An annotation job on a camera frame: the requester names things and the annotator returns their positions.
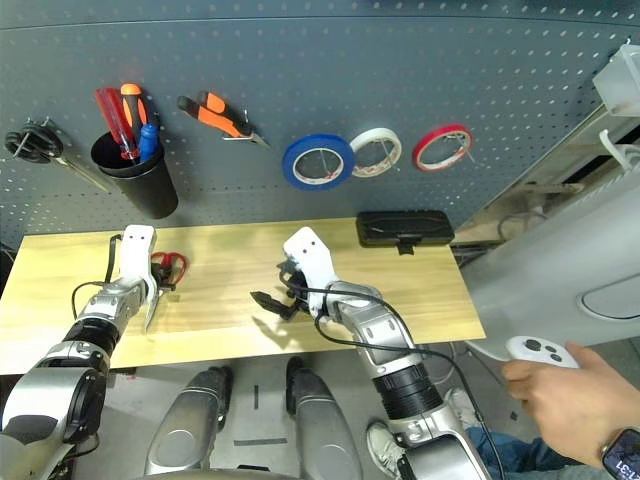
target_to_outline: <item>human hand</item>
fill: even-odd
[[[580,369],[514,360],[502,374],[551,448],[602,468],[602,447],[618,430],[640,425],[640,391],[593,350],[573,343],[566,348]]]

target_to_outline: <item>gray pegboard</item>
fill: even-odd
[[[571,9],[337,0],[22,5],[0,0],[0,132],[50,115],[69,137],[67,154],[90,167],[91,144],[106,130],[93,89],[140,83],[163,117],[180,206],[167,219],[145,220],[115,188],[107,195],[59,167],[4,152],[0,225],[12,246],[27,232],[364,209],[440,208],[460,225],[599,104],[594,73],[640,32],[635,5],[605,10],[597,2]],[[225,142],[177,111],[178,95],[201,89],[246,106],[273,149]],[[411,149],[450,122],[472,130],[475,163],[420,173]],[[323,193],[284,180],[282,153],[296,138],[326,132],[351,139],[376,126],[400,136],[398,168]]]

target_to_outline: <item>pliers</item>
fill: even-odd
[[[228,136],[225,140],[249,140],[264,147],[269,147],[247,119],[247,112],[240,115],[222,98],[211,92],[202,91],[195,102],[189,97],[178,97],[178,108],[189,116],[210,127],[222,130]]]

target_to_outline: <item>smartwatch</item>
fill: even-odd
[[[602,465],[616,480],[640,480],[640,429],[620,431],[602,449]]]

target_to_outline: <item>tape roll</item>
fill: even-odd
[[[324,177],[306,177],[298,169],[301,160],[315,152],[335,156],[338,167]],[[307,191],[329,190],[351,176],[356,164],[355,154],[347,142],[336,135],[317,133],[293,142],[284,152],[282,173],[296,188]]]
[[[383,142],[390,142],[393,144],[391,151],[387,151]],[[366,132],[362,132],[356,138],[351,140],[351,149],[354,153],[358,153],[358,150],[370,143],[381,143],[385,149],[386,157],[380,162],[370,165],[368,167],[359,167],[356,165],[353,169],[353,175],[360,178],[369,178],[380,175],[383,172],[389,170],[400,158],[402,154],[402,143],[393,130],[388,128],[372,128]]]
[[[462,145],[460,145],[460,148],[458,148],[458,150],[456,150],[453,155],[437,163],[422,162],[422,155],[424,154],[425,150],[429,148],[429,146],[443,137],[449,137],[452,135],[459,135],[462,137]],[[428,133],[422,140],[418,142],[412,153],[413,163],[416,167],[418,167],[418,169],[422,170],[423,172],[441,172],[442,170],[451,168],[453,165],[462,160],[462,158],[471,149],[472,143],[473,137],[471,136],[471,132],[464,125],[446,125],[434,130],[433,132]]]

